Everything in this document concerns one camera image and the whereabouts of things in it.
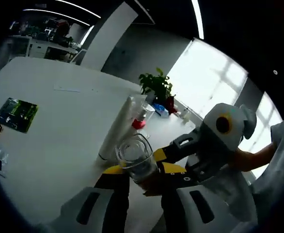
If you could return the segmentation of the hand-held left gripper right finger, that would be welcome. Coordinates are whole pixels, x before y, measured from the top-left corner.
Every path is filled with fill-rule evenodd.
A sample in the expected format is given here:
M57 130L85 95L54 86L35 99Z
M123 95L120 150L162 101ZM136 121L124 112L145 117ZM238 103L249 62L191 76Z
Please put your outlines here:
M248 183L225 166L199 182L185 168L164 162L161 207L169 233L247 233L257 225Z

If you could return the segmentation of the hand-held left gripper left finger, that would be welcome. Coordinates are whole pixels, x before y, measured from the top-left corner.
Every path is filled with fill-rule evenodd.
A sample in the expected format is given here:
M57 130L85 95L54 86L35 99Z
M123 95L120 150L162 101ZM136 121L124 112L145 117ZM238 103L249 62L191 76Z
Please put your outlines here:
M61 207L52 221L56 233L123 233L129 207L130 177L120 166L106 169Z

